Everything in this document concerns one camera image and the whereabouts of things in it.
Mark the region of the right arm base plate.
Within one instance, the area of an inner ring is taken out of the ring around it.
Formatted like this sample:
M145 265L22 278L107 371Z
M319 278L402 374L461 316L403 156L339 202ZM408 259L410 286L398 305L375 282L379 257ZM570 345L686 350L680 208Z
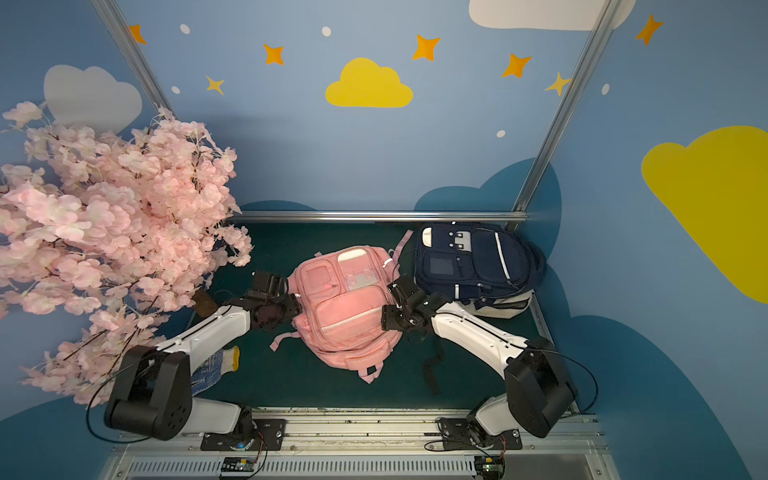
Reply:
M444 450L521 450L523 443L517 429L490 434L475 421L438 417L436 427Z

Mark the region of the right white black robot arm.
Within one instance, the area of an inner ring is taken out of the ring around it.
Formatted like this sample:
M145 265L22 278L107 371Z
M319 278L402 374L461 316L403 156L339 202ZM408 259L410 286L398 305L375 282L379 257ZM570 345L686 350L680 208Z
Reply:
M503 379L505 393L468 416L476 441L513 429L544 438L575 400L577 388L565 358L548 339L526 339L497 328L461 304L419 289L409 276L387 288L393 302L382 308L383 329L433 333L473 354Z

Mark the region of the pink backpack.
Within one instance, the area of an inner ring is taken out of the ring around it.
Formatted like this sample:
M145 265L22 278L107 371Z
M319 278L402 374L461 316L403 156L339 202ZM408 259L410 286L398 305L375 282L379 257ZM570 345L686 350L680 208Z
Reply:
M288 292L302 312L291 322L294 330L276 336L270 349L300 339L330 367L354 371L368 384L379 378L402 336L382 327L382 314L394 303L388 285L399 277L399 260L412 234L406 231L391 251L353 246L301 263L288 277Z

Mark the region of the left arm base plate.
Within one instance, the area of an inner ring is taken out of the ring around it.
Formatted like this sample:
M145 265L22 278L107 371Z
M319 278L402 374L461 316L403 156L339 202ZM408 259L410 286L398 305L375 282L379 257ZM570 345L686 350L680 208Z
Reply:
M241 423L228 434L206 433L201 451L258 452L279 451L285 438L286 421L267 418Z

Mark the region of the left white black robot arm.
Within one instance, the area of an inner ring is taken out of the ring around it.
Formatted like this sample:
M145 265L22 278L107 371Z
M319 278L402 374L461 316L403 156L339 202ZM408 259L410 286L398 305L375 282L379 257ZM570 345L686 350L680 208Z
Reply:
M301 312L287 279L254 273L243 296L228 300L195 326L156 346L128 350L113 377L105 426L156 440L224 435L245 448L256 438L251 409L195 398L193 373L234 339L276 327Z

